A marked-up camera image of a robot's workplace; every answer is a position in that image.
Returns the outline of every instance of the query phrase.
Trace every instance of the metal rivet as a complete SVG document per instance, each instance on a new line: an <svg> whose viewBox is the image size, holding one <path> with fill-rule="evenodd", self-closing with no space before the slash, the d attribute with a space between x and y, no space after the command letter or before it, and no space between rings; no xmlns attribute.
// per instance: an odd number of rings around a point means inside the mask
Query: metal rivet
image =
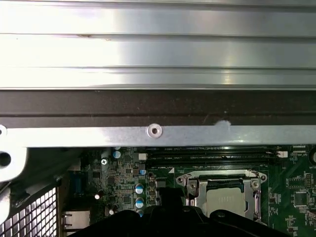
<svg viewBox="0 0 316 237"><path fill-rule="evenodd" d="M3 125L0 125L0 137L5 136L7 133L6 127Z"/></svg>
<svg viewBox="0 0 316 237"><path fill-rule="evenodd" d="M159 138L162 135L162 127L159 124L153 123L147 127L146 133L152 138Z"/></svg>

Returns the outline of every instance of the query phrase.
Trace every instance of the microchip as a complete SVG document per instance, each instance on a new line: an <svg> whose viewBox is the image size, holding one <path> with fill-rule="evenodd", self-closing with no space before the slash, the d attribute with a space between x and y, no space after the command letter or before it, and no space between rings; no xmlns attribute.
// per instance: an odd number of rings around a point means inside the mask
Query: microchip
<svg viewBox="0 0 316 237"><path fill-rule="evenodd" d="M124 203L130 203L130 196L124 196L123 197L123 202Z"/></svg>
<svg viewBox="0 0 316 237"><path fill-rule="evenodd" d="M139 173L139 169L133 169L133 175L134 175L134 176L137 176L138 173Z"/></svg>
<svg viewBox="0 0 316 237"><path fill-rule="evenodd" d="M115 184L115 178L114 177L109 177L108 178L108 184Z"/></svg>
<svg viewBox="0 0 316 237"><path fill-rule="evenodd" d="M130 162L130 159L131 159L130 156L124 156L124 161L125 162Z"/></svg>
<svg viewBox="0 0 316 237"><path fill-rule="evenodd" d="M138 153L132 154L132 158L134 162L138 162Z"/></svg>
<svg viewBox="0 0 316 237"><path fill-rule="evenodd" d="M294 206L307 206L308 195L306 192L295 192L294 193Z"/></svg>
<svg viewBox="0 0 316 237"><path fill-rule="evenodd" d="M96 178L96 179L99 179L100 178L100 172L93 172L92 173L92 177Z"/></svg>
<svg viewBox="0 0 316 237"><path fill-rule="evenodd" d="M292 189L303 189L305 188L305 179L304 178L289 179L288 187Z"/></svg>

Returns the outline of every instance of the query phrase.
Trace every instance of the screw hole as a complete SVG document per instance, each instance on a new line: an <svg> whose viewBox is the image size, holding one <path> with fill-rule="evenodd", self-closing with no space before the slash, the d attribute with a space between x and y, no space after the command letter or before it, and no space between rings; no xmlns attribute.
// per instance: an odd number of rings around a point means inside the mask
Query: screw hole
<svg viewBox="0 0 316 237"><path fill-rule="evenodd" d="M153 133L153 134L157 134L157 133L158 133L158 130L157 130L156 128L153 128L153 129L152 129L152 133Z"/></svg>
<svg viewBox="0 0 316 237"><path fill-rule="evenodd" d="M0 153L0 166L6 167L11 163L11 156L6 152Z"/></svg>

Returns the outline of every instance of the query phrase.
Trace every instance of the capacitor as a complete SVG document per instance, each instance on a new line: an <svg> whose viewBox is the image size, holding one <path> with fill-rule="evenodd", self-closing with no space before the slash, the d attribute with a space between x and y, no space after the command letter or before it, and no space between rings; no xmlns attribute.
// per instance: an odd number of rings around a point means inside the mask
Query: capacitor
<svg viewBox="0 0 316 237"><path fill-rule="evenodd" d="M144 200L139 197L136 199L136 202L135 202L135 206L136 208L143 208L144 207Z"/></svg>
<svg viewBox="0 0 316 237"><path fill-rule="evenodd" d="M140 217L142 217L144 215L144 211L143 210L138 210L137 213L140 215Z"/></svg>
<svg viewBox="0 0 316 237"><path fill-rule="evenodd" d="M102 190L100 190L100 191L98 191L98 193L96 195L94 195L94 198L96 200L99 200L103 196L104 196L104 192Z"/></svg>
<svg viewBox="0 0 316 237"><path fill-rule="evenodd" d="M143 186L142 184L137 184L137 185L135 186L135 192L136 192L137 194L142 194L143 191L144 191L144 186Z"/></svg>
<svg viewBox="0 0 316 237"><path fill-rule="evenodd" d="M115 151L115 152L113 152L113 157L115 158L115 159L118 159L118 158L120 158L120 152L119 151Z"/></svg>
<svg viewBox="0 0 316 237"><path fill-rule="evenodd" d="M118 206L114 204L111 206L109 214L114 215L115 213L117 213L117 211L118 211Z"/></svg>

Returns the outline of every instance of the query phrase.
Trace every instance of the screw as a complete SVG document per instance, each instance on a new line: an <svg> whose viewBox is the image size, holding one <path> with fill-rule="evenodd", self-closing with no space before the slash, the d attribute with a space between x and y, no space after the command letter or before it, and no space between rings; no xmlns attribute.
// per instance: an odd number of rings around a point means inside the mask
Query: screw
<svg viewBox="0 0 316 237"><path fill-rule="evenodd" d="M258 188L258 187L259 187L258 181L256 181L256 180L252 181L252 182L251 182L251 186L252 186L253 188Z"/></svg>
<svg viewBox="0 0 316 237"><path fill-rule="evenodd" d="M108 163L108 160L107 160L107 159L102 159L102 160L101 160L101 164L102 164L102 165L106 165L107 163Z"/></svg>
<svg viewBox="0 0 316 237"><path fill-rule="evenodd" d="M189 206L185 206L185 207L183 207L183 209L182 209L184 212L189 212L189 211L191 211L191 208L189 207Z"/></svg>
<svg viewBox="0 0 316 237"><path fill-rule="evenodd" d="M217 216L223 218L223 217L225 217L225 213L223 213L223 212L218 212L218 213L217 213Z"/></svg>

